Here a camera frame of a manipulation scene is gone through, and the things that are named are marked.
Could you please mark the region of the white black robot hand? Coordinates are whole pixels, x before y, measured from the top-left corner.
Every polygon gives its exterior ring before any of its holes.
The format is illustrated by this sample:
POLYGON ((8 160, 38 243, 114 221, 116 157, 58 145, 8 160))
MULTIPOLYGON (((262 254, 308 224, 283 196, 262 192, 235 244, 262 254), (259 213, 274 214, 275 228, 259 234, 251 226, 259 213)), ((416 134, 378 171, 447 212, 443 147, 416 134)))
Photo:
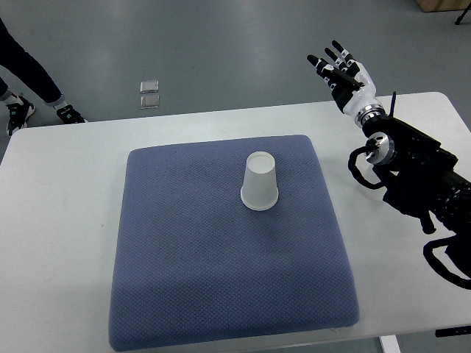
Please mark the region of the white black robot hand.
POLYGON ((363 64, 339 42, 334 40, 332 46, 332 49, 325 49, 331 63, 312 54, 307 60, 330 88, 340 111, 352 117, 361 128, 367 119, 383 115, 385 109, 376 97, 375 84, 363 64))

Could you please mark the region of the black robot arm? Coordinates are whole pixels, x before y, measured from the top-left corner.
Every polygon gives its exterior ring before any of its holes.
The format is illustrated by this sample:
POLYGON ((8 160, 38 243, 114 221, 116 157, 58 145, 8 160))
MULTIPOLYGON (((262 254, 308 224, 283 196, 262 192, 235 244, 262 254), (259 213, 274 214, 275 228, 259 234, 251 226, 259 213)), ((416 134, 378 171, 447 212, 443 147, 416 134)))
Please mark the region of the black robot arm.
POLYGON ((453 169, 458 162, 441 143, 387 113, 379 104, 354 116, 367 142, 354 150, 348 168, 365 188, 385 188, 383 200, 418 218, 432 234, 435 217, 454 234, 424 245, 429 266, 448 282, 470 289, 470 181, 453 169))

